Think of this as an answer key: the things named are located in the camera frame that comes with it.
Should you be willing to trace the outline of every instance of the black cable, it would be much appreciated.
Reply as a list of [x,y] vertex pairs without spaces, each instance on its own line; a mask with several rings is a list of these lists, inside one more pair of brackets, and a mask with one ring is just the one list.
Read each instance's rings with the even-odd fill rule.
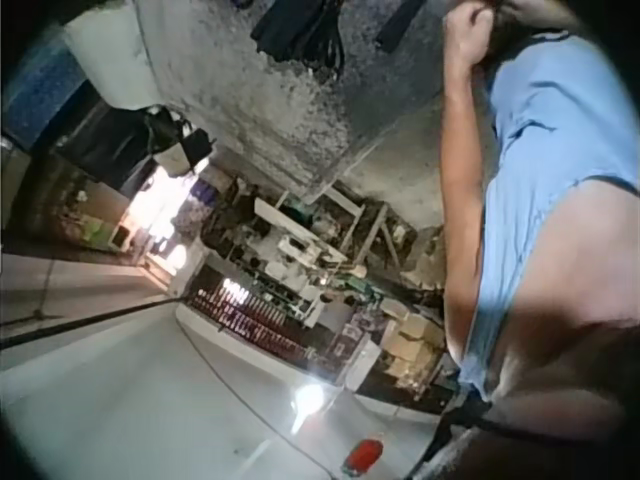
[[244,400],[240,394],[238,392],[236,392],[234,390],[234,388],[229,385],[229,383],[220,375],[220,373],[218,373],[218,371],[215,369],[215,367],[211,364],[211,362],[209,362],[209,360],[207,359],[207,357],[200,351],[200,349],[196,346],[195,342],[193,341],[193,339],[189,336],[189,334],[186,332],[186,330],[184,329],[184,327],[182,326],[182,324],[180,323],[179,320],[176,319],[176,322],[178,323],[178,327],[180,327],[180,330],[182,331],[182,334],[187,337],[187,340],[189,340],[189,343],[191,344],[191,346],[193,347],[193,349],[196,351],[196,353],[200,356],[200,358],[207,364],[207,366],[209,367],[209,370],[211,370],[211,373],[213,373],[213,375],[227,388],[227,390],[229,390],[229,392],[231,392],[231,394],[240,402],[242,403],[242,405],[244,405],[247,410],[249,410],[258,420],[260,420],[269,430],[271,430],[273,433],[275,433],[278,437],[280,437],[282,440],[285,441],[285,443],[287,445],[289,445],[291,448],[293,448],[295,451],[297,451],[298,453],[302,454],[305,458],[307,458],[307,460],[309,460],[310,462],[312,462],[314,465],[316,465],[318,468],[320,468],[321,470],[323,470],[327,475],[329,475],[329,478],[331,480],[337,480],[337,478],[333,475],[333,473],[331,473],[331,470],[329,470],[327,467],[325,467],[324,465],[322,465],[320,462],[318,462],[317,460],[315,460],[311,455],[309,455],[307,452],[305,452],[304,450],[302,450],[300,447],[298,447],[295,443],[293,443],[291,440],[289,440],[286,436],[284,436],[283,434],[281,434],[278,429],[276,429],[273,425],[271,425],[262,415],[260,415],[251,405],[249,405],[249,403]]

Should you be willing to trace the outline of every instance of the wooden beam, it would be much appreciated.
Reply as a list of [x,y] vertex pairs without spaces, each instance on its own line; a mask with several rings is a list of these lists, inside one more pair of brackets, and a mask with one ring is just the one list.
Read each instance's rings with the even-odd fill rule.
[[365,239],[364,244],[362,245],[362,248],[360,248],[360,251],[356,256],[356,259],[353,261],[354,265],[361,265],[364,262],[364,259],[367,256],[367,253],[369,253],[369,249],[371,248],[371,245],[373,245],[373,241],[376,239],[376,236],[378,235],[380,226],[382,225],[382,223],[384,222],[384,219],[387,216],[388,210],[389,210],[389,205],[387,205],[386,203],[383,203],[382,207],[380,207],[380,211],[378,212],[378,216],[376,217],[375,221],[373,222],[373,225],[371,226],[371,230],[369,230],[369,234],[367,235],[367,238]]
[[400,259],[398,258],[398,252],[396,252],[396,247],[393,244],[393,239],[391,238],[391,234],[389,233],[389,227],[387,227],[387,222],[382,222],[382,235],[384,236],[384,241],[387,243],[387,248],[389,249],[389,253],[391,253],[391,258],[393,259],[393,263],[396,268],[400,270]]

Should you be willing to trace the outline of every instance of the light fixture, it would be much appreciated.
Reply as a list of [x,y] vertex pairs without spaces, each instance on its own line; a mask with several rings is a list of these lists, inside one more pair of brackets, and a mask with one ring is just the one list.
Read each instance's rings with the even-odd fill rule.
[[324,405],[324,390],[318,384],[305,385],[296,390],[293,406],[296,411],[296,419],[291,428],[291,434],[295,435],[302,427],[307,417],[317,413]]
[[184,245],[176,245],[167,257],[167,262],[176,270],[180,270],[187,263],[187,249]]

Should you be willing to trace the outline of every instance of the bright light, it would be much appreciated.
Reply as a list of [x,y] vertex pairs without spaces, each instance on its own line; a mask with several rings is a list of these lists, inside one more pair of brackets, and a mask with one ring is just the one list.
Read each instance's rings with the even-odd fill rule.
[[200,175],[204,171],[204,169],[207,168],[208,166],[209,166],[209,157],[205,157],[196,164],[193,171],[196,172],[196,175]]
[[317,413],[324,405],[324,391],[320,385],[305,385],[295,393],[296,419],[291,433],[296,434],[307,417]]
[[171,220],[197,180],[198,176],[193,174],[170,178],[164,168],[158,167],[150,179],[151,186],[138,192],[129,205],[129,216],[140,228],[150,228],[149,234],[156,240],[170,238],[174,232]]
[[187,249],[184,245],[176,245],[167,257],[167,262],[176,270],[180,270],[187,263]]
[[224,279],[222,287],[231,293],[231,297],[240,305],[243,305],[249,297],[249,291],[247,289],[242,288],[236,282],[229,280],[228,278]]

